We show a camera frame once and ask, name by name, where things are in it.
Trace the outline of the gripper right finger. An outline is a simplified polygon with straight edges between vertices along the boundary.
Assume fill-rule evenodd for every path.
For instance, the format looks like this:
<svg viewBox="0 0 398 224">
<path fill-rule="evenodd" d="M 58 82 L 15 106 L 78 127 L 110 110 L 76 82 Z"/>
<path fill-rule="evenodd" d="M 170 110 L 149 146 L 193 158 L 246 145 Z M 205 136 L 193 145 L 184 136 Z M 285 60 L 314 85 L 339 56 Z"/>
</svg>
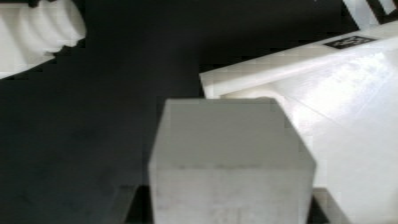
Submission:
<svg viewBox="0 0 398 224">
<path fill-rule="evenodd" d="M 351 224 L 337 201 L 325 188 L 312 189 L 307 224 Z"/>
</svg>

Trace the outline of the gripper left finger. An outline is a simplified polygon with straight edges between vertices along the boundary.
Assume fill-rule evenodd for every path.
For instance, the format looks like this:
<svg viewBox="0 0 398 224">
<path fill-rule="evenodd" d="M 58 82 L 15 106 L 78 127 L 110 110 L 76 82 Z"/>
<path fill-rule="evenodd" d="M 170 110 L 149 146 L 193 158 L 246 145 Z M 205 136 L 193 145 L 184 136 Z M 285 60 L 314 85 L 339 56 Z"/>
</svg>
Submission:
<svg viewBox="0 0 398 224">
<path fill-rule="evenodd" d="M 152 224 L 150 192 L 147 185 L 118 188 L 111 224 Z"/>
</svg>

